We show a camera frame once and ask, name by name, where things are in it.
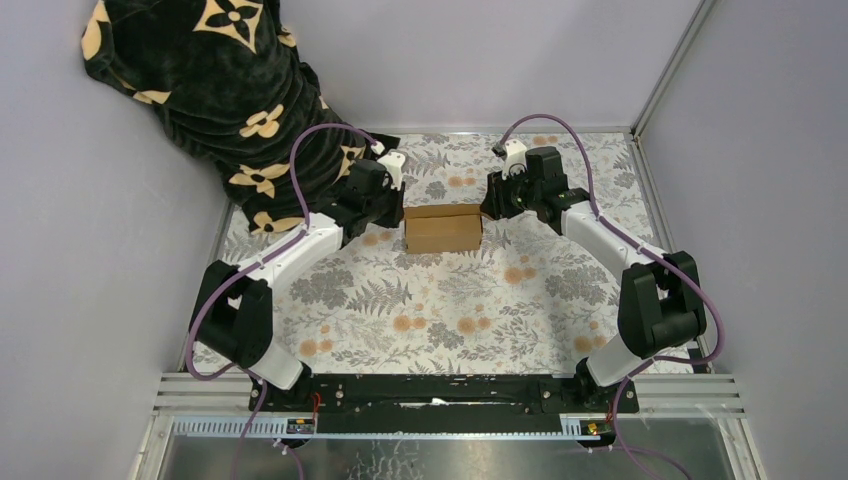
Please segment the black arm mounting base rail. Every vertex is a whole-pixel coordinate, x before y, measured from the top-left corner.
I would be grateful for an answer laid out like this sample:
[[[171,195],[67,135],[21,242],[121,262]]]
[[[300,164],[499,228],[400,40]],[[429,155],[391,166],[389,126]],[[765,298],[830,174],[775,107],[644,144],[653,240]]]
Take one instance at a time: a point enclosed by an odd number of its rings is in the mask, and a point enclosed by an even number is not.
[[[290,390],[253,386],[249,405],[343,426],[528,426],[537,417],[606,420],[612,412],[640,410],[631,386],[619,393],[553,375],[304,374]]]

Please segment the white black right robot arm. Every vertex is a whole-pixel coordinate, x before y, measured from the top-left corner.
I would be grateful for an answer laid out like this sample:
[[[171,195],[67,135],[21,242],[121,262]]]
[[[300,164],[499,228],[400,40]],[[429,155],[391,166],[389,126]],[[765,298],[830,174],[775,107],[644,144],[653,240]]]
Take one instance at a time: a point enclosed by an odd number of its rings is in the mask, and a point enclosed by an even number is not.
[[[481,212],[492,220],[534,212],[557,235],[584,248],[619,285],[618,332],[578,363],[573,386],[577,405],[597,412],[612,400],[612,385],[705,332],[696,263],[683,251],[669,254],[636,240],[605,217],[589,191],[570,187],[556,148],[507,140],[493,152],[503,166],[487,177]]]

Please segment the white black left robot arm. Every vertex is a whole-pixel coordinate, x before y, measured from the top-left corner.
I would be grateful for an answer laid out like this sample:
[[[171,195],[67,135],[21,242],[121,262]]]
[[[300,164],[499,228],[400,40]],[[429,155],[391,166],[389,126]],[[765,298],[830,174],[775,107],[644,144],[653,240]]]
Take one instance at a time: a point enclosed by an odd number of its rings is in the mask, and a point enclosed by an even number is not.
[[[340,251],[368,225],[396,228],[403,218],[404,154],[391,151],[351,169],[341,188],[308,222],[252,258],[232,265],[217,260],[204,273],[189,330],[230,366],[272,385],[272,398],[288,411],[309,401],[305,365],[277,339],[273,293],[314,264]]]

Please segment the brown cardboard box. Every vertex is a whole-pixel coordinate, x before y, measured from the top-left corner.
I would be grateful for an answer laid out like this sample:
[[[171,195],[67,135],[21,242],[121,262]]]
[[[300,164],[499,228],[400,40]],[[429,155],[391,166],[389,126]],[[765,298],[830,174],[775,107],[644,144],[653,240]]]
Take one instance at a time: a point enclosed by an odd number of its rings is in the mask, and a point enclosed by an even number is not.
[[[404,241],[408,254],[477,251],[483,239],[483,216],[476,204],[406,207]]]

